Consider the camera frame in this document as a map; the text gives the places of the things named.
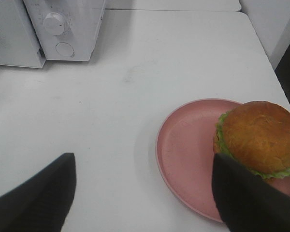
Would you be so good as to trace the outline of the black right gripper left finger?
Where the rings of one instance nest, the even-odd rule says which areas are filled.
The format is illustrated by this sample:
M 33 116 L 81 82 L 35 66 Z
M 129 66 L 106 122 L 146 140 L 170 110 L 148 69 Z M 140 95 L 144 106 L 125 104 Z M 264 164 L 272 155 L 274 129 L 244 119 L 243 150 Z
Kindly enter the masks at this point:
M 59 232 L 76 190 L 76 162 L 64 153 L 0 196 L 0 232 Z

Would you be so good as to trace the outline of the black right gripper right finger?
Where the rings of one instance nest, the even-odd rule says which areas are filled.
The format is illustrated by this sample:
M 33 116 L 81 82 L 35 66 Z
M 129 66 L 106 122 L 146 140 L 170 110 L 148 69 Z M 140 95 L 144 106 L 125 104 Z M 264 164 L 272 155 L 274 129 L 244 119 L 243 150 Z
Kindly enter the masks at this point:
M 290 232 L 290 196 L 223 153 L 214 155 L 211 187 L 231 232 Z

